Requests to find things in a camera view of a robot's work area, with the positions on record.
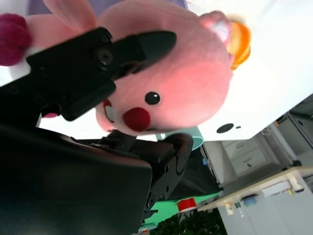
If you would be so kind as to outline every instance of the drawer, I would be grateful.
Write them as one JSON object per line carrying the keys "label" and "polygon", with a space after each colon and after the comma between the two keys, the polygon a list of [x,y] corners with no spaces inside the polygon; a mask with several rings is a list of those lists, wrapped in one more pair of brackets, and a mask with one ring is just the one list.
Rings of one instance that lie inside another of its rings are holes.
{"label": "drawer", "polygon": [[230,160],[238,158],[247,152],[259,147],[255,139],[246,141],[235,141],[231,145],[225,147],[225,151]]}
{"label": "drawer", "polygon": [[236,142],[236,141],[222,141],[222,145],[223,145],[223,147],[225,148],[225,147],[231,145],[231,144],[234,143],[234,142]]}
{"label": "drawer", "polygon": [[231,161],[237,175],[244,173],[250,169],[258,167],[268,160],[264,156],[260,148],[256,148]]}

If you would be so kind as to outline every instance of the red nose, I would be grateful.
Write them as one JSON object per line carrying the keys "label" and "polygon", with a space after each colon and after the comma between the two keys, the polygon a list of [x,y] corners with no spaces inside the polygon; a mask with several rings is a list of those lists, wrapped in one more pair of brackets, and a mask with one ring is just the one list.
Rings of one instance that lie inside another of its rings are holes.
{"label": "red nose", "polygon": [[133,131],[142,132],[150,125],[150,115],[142,108],[133,108],[123,115],[123,119],[128,128]]}

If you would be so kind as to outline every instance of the drawer handle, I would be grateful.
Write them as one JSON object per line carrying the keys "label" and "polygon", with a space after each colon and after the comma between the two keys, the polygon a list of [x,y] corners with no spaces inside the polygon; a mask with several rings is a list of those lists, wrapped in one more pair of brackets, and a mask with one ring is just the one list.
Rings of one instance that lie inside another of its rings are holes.
{"label": "drawer handle", "polygon": [[250,160],[251,160],[251,158],[245,160],[244,163],[247,163],[247,162],[249,162]]}
{"label": "drawer handle", "polygon": [[236,145],[236,148],[238,149],[238,148],[241,148],[243,146],[244,146],[244,143],[241,143],[241,144]]}

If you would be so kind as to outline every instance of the white table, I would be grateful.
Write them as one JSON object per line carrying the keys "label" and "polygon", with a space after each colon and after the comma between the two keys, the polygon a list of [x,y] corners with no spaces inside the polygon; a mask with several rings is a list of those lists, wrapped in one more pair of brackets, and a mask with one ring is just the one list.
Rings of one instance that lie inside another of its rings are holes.
{"label": "white table", "polygon": [[288,181],[290,182],[294,190],[300,190],[304,188],[304,186],[300,183],[302,177],[312,174],[312,167],[293,167],[273,176],[270,176],[248,187],[239,189],[238,191],[233,192],[229,195],[224,195],[220,199],[199,208],[198,211],[206,211],[217,207],[227,207],[228,210],[232,210],[231,205],[240,202],[244,197],[262,193],[263,189],[273,186],[279,182]]}

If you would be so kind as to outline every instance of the green surface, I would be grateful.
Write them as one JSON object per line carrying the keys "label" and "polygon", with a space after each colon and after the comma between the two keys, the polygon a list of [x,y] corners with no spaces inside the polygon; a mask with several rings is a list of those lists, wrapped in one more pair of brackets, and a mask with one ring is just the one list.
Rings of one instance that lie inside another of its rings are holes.
{"label": "green surface", "polygon": [[[210,195],[200,196],[200,197],[193,197],[196,201],[196,203],[202,202],[204,200],[207,200],[209,198],[215,197],[219,195],[220,193],[213,193]],[[170,217],[172,217],[174,214],[177,214],[179,212],[177,202],[180,200],[172,200],[172,201],[161,201],[156,202],[153,206],[153,210],[158,210],[157,213],[152,215],[150,218],[145,220],[145,224],[158,224],[159,222],[162,222]]]}

